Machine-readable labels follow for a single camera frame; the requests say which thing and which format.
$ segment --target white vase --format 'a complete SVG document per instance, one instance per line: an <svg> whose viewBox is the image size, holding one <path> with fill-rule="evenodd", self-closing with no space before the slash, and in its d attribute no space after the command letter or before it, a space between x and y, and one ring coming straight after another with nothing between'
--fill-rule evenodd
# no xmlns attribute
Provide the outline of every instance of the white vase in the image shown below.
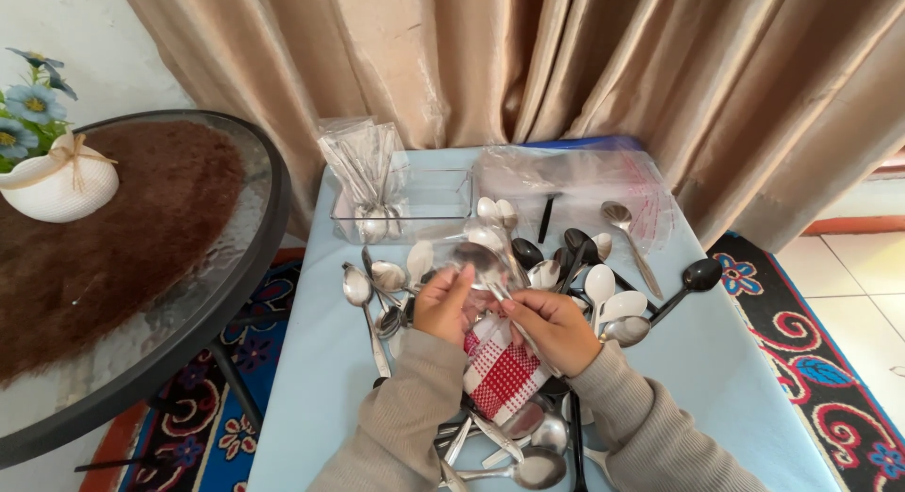
<svg viewBox="0 0 905 492"><path fill-rule="evenodd" d="M67 130L53 141L51 149L73 147L73 133ZM85 158L104 158L99 152L83 145L80 154L69 162L51 156L25 160L12 172L0 174L0 194L19 212L35 220L66 223L85 218L113 198L119 188L119 176L110 163ZM79 162L81 183L74 178L75 162Z"/></svg>

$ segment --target sleeve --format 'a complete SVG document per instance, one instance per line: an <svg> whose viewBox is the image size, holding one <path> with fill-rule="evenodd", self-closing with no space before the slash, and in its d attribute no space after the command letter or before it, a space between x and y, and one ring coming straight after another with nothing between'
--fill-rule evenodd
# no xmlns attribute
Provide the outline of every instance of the sleeve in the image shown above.
<svg viewBox="0 0 905 492"><path fill-rule="evenodd" d="M437 425L459 412L465 352L410 329L395 373L368 394L358 426L310 491L428 491L440 483Z"/></svg>
<svg viewBox="0 0 905 492"><path fill-rule="evenodd" d="M710 437L694 428L659 382L629 367L608 342L570 380L609 448L606 474L622 492L763 491L766 488Z"/></svg>

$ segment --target round glass table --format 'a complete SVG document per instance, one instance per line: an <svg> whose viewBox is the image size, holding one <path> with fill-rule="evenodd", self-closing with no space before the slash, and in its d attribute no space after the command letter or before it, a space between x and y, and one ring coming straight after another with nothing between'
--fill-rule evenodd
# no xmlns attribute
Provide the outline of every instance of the round glass table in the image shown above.
<svg viewBox="0 0 905 492"><path fill-rule="evenodd" d="M260 128L230 115L182 110L127 115L75 132L135 121L190 121L227 134L245 170L236 207L204 262L143 312L75 359L26 373L0 390L0 468L59 448L135 403L156 399L161 385L203 348L222 354L211 347L214 336L242 307L280 247L291 186L279 152ZM218 363L229 361L220 358Z"/></svg>

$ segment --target beige curtain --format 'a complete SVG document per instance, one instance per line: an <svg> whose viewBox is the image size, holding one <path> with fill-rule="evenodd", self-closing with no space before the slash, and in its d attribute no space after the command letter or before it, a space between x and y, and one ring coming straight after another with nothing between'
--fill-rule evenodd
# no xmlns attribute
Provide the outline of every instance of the beige curtain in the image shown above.
<svg viewBox="0 0 905 492"><path fill-rule="evenodd" d="M777 250L905 144L905 0L129 0L203 108L266 128L305 235L319 117L409 148L637 136L701 243Z"/></svg>

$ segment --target person's right hand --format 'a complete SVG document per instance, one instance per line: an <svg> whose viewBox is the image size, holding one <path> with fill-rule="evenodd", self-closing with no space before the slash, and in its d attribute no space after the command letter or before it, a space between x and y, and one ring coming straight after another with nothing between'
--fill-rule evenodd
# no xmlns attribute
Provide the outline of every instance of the person's right hand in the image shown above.
<svg viewBox="0 0 905 492"><path fill-rule="evenodd" d="M521 324L549 364L575 377L600 353L600 342L581 310L567 295L526 289L500 303L503 313ZM513 341L520 335L513 331Z"/></svg>

